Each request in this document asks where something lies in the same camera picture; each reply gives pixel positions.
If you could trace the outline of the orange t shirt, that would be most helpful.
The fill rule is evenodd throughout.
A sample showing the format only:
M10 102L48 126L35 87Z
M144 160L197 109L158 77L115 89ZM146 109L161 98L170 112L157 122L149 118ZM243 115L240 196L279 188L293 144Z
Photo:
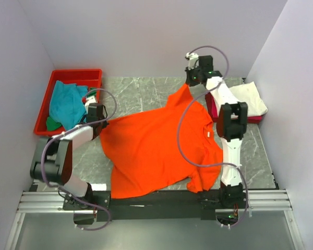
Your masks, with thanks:
M221 171L223 152L212 119L187 85L162 108L111 120L100 141L113 163L115 199L147 195L183 179L198 193L212 188Z

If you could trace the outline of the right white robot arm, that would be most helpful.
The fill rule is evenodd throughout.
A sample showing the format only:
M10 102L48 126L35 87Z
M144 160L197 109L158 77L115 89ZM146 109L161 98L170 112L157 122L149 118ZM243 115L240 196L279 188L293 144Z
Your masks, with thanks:
M189 86L203 84L210 91L219 109L216 131L223 149L219 203L225 208L236 208L244 200L245 193L240 167L240 148L247 130L248 105L240 102L227 87L219 71L213 70L212 56L187 53L186 82Z

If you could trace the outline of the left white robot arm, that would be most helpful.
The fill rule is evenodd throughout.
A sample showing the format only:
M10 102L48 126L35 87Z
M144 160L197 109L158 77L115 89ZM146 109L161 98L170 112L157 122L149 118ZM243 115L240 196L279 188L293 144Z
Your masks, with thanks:
M109 124L106 119L105 106L92 103L87 114L71 132L41 137L34 151L30 177L57 188L64 202L74 208L98 209L100 205L91 184L73 175L73 151L95 139Z

